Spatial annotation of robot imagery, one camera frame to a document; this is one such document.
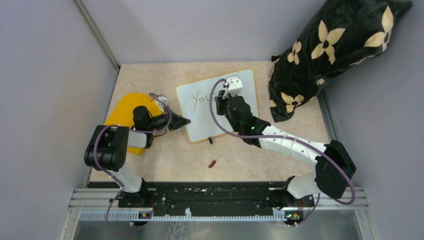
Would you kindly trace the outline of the yellow framed whiteboard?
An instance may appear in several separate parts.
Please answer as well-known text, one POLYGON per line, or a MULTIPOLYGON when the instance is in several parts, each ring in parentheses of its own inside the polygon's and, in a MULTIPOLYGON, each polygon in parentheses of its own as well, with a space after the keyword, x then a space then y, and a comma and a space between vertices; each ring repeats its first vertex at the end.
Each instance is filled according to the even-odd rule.
POLYGON ((191 121, 191 123, 185 126, 190 142, 205 141, 208 138, 214 138, 224 134, 212 118, 209 102, 212 102, 211 109, 218 123, 227 131, 233 130, 225 116, 217 114, 216 101, 211 97, 214 84, 220 79, 227 79, 229 77, 238 77, 241 80, 243 88, 240 95, 249 104, 252 114, 256 117, 260 116, 255 73, 251 68, 180 84, 175 88, 175 91, 180 105, 181 115, 191 121))

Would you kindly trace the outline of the brown marker cap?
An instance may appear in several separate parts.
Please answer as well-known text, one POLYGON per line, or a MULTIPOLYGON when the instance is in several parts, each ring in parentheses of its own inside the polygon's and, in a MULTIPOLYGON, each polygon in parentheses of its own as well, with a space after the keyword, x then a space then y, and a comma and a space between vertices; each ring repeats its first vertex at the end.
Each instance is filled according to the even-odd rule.
POLYGON ((209 164, 209 166, 208 166, 208 168, 209 169, 211 169, 215 164, 216 164, 216 160, 213 160, 210 164, 209 164))

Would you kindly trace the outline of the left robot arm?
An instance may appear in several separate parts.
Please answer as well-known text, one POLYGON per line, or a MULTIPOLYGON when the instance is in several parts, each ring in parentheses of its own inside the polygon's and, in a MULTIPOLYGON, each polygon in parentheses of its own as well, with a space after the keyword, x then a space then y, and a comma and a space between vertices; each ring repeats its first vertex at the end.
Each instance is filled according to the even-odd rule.
POLYGON ((144 207, 151 201, 146 181, 126 162, 127 149, 148 149, 156 132, 174 131, 191 123, 167 106, 157 116, 146 106, 137 106, 132 116, 133 127, 98 125, 83 157, 86 166, 104 172, 118 184, 121 208, 144 207))

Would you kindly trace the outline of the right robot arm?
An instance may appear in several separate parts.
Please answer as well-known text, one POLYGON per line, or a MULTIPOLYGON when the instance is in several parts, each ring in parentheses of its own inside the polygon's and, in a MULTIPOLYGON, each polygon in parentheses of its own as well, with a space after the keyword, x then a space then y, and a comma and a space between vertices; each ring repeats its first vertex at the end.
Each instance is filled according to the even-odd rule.
POLYGON ((281 193, 284 204, 295 206, 301 198, 313 194, 325 194, 344 205, 354 203, 356 192, 352 178, 357 168, 340 141, 315 142, 287 133, 254 116, 242 96, 225 97, 221 90, 212 100, 216 104, 216 110, 211 111, 212 118, 224 116, 233 129, 228 131, 218 124, 223 132, 246 144, 287 155, 312 169, 308 174, 287 180, 287 187, 281 193))

